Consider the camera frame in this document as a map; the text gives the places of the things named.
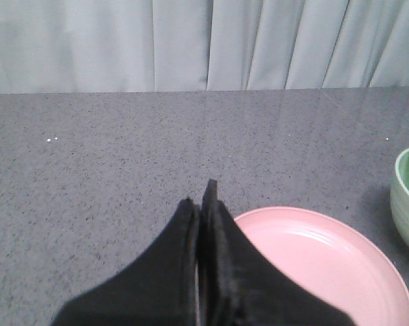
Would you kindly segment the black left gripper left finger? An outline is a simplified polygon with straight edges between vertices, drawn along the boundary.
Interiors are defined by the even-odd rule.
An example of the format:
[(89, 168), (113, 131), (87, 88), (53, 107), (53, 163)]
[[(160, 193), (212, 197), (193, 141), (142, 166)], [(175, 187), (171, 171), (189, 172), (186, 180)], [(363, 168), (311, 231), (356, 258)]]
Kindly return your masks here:
[(136, 260), (68, 301), (53, 325), (195, 325), (198, 230), (198, 207), (182, 200)]

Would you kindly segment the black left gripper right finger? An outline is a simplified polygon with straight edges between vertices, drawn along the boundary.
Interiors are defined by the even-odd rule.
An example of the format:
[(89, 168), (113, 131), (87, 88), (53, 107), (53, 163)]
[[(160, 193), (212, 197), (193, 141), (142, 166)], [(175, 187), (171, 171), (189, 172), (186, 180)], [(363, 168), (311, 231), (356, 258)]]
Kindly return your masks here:
[(198, 270), (205, 325), (354, 325), (254, 247), (218, 199), (213, 179), (202, 197)]

